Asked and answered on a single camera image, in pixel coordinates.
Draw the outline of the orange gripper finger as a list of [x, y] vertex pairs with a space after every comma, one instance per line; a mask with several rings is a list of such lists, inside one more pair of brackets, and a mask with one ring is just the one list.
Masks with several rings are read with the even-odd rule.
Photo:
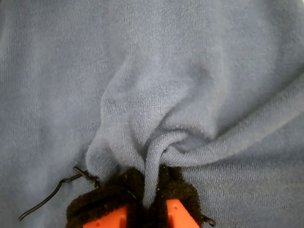
[[161, 166], [152, 203], [153, 228], [200, 228], [202, 213], [196, 189], [179, 168]]
[[127, 207], [126, 226], [143, 228], [146, 209], [143, 206], [144, 175], [129, 168], [113, 176], [97, 189], [80, 195], [66, 209], [67, 228], [83, 228], [85, 223]]

